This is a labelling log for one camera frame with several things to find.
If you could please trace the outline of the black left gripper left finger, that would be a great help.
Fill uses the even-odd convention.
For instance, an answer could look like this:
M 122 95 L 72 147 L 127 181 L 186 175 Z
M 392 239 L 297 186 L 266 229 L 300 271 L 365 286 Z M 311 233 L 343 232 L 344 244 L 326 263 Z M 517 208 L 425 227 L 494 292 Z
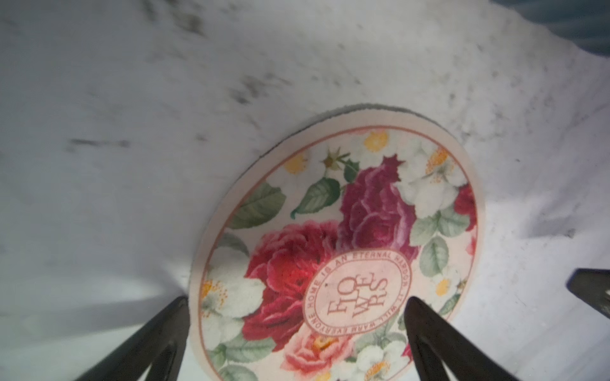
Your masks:
M 79 380 L 176 380 L 190 329 L 187 297 L 174 299 Z

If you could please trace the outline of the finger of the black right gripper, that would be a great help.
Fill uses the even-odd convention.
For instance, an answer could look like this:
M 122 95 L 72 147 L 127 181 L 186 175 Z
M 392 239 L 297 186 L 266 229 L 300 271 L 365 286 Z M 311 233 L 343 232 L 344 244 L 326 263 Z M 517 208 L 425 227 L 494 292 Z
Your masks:
M 609 270 L 578 268 L 566 283 L 567 290 L 609 318 Z

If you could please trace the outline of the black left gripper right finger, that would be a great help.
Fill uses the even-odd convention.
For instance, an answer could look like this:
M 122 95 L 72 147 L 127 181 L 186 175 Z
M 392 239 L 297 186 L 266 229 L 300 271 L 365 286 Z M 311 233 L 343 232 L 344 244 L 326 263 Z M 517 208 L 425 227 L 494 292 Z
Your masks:
M 406 303 L 403 321 L 421 380 L 514 380 L 500 365 L 417 297 Z

